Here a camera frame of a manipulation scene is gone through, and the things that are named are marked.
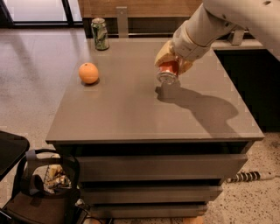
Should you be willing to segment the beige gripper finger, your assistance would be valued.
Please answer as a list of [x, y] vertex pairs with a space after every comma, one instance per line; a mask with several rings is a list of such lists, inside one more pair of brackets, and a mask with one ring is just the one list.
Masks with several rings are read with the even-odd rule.
[[160, 67], [163, 63], [174, 61], [176, 59], [175, 52], [173, 50], [173, 44], [171, 40], [168, 40], [157, 53], [154, 61], [156, 67]]
[[193, 65], [192, 61], [178, 58], [178, 75], [185, 73]]

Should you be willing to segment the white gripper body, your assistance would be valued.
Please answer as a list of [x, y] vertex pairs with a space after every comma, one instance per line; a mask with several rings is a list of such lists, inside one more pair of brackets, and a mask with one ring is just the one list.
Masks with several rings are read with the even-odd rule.
[[185, 21], [173, 34], [171, 45], [177, 56], [184, 60], [195, 61], [202, 58], [210, 49], [209, 46], [200, 46], [193, 42], [187, 33]]

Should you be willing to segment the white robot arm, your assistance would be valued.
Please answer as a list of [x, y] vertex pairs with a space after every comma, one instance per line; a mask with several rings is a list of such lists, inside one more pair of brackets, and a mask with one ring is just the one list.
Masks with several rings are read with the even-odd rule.
[[184, 73], [216, 39], [237, 28], [248, 31], [280, 60], [280, 0], [203, 0], [157, 53], [155, 66], [180, 59]]

